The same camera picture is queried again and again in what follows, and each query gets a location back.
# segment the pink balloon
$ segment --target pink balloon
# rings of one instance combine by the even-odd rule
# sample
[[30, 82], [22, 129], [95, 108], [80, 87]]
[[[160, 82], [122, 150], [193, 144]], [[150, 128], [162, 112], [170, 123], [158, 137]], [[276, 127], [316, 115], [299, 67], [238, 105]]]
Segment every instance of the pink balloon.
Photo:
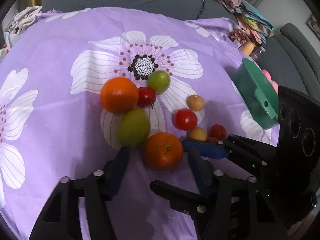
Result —
[[273, 86], [273, 88], [275, 89], [275, 91], [278, 93], [278, 88], [279, 88], [279, 85], [274, 82], [273, 80], [271, 81], [271, 85]]
[[265, 69], [261, 70], [262, 73], [266, 76], [266, 78], [268, 79], [269, 82], [271, 82], [271, 75], [269, 74], [268, 71], [266, 71]]

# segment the green fruit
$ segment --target green fruit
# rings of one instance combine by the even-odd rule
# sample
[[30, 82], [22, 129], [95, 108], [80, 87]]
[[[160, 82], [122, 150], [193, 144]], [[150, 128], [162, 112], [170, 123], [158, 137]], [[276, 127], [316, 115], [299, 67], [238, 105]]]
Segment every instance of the green fruit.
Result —
[[158, 70], [148, 77], [147, 87], [152, 88], [157, 95], [164, 93], [170, 86], [170, 76], [166, 71]]
[[135, 148], [148, 139], [149, 133], [149, 116], [143, 109], [132, 109], [122, 117], [117, 139], [121, 146]]

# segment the red fruit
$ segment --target red fruit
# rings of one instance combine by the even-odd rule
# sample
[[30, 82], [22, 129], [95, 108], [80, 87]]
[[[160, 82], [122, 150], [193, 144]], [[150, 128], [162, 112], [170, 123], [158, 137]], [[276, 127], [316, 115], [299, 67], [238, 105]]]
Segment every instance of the red fruit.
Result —
[[211, 126], [209, 137], [215, 137], [220, 141], [228, 137], [227, 130], [220, 124], [215, 124]]
[[142, 108], [154, 106], [156, 101], [156, 92], [152, 88], [141, 87], [141, 88], [138, 88], [138, 92], [139, 92], [138, 106]]
[[196, 127], [198, 118], [190, 109], [178, 110], [173, 116], [173, 124], [179, 130], [189, 131]]
[[215, 138], [215, 137], [209, 137], [208, 139], [207, 139], [207, 142], [211, 142], [211, 143], [217, 143], [219, 141], [219, 139], [218, 138]]

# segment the white wall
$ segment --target white wall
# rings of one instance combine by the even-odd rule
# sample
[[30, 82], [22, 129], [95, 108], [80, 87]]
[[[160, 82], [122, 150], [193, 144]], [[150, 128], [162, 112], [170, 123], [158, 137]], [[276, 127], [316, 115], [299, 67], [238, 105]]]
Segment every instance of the white wall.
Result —
[[303, 0], [263, 0], [257, 9], [276, 30], [293, 23], [320, 55], [320, 40], [306, 24], [312, 13]]

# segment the green container handle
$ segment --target green container handle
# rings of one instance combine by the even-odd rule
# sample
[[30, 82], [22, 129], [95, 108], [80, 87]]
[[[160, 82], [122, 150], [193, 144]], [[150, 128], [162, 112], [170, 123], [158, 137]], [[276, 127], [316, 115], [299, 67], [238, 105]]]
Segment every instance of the green container handle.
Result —
[[271, 104], [260, 88], [254, 90], [254, 95], [270, 119], [278, 118], [278, 114], [273, 110]]

